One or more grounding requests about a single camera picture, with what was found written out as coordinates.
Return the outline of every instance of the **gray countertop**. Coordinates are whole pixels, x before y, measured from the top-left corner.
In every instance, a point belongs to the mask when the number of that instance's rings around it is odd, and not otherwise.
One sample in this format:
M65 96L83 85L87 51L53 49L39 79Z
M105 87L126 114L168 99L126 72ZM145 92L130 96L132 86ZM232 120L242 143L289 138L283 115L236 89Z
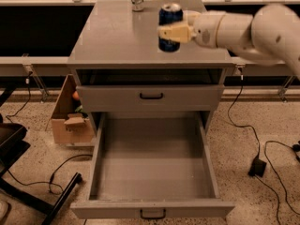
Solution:
M180 0L183 10L204 9L198 0ZM130 0L97 0L68 64L72 66L168 66L228 67L226 50L181 44L178 52L158 48L158 12L166 1L146 0L142 12L131 10Z

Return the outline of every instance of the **person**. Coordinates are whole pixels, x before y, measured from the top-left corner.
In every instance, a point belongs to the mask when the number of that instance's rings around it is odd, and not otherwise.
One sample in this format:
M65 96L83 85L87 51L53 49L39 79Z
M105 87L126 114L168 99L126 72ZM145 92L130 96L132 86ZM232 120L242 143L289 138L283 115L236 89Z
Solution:
M8 212L8 203L0 200L0 221L3 220L7 212Z

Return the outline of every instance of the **blue can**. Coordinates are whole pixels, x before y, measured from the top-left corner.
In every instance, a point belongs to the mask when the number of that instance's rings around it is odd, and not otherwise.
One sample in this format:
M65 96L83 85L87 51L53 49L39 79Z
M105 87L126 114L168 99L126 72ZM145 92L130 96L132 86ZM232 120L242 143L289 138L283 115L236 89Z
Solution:
M159 25L183 21L183 10L175 3L165 4L159 11ZM158 46L164 52L176 52L180 48L179 42L158 38Z

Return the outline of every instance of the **drawer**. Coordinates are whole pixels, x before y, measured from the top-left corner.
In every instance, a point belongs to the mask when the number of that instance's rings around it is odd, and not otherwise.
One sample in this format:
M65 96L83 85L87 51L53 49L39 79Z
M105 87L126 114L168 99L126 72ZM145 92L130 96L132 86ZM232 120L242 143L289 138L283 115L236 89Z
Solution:
M78 86L87 112L213 111L223 85Z
M101 116L78 218L225 217L200 115Z

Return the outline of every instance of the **black stool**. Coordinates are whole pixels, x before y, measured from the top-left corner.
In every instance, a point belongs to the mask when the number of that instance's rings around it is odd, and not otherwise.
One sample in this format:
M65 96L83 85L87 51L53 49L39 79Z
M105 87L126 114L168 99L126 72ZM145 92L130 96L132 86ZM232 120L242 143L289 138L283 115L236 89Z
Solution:
M46 218L42 224L51 224L72 189L74 189L76 184L82 181L82 176L77 172L75 173L55 205L44 202L7 183L2 178L3 174L30 147L28 142L23 141L26 132L26 128L20 124L0 123L0 189L4 190L6 194L45 214Z

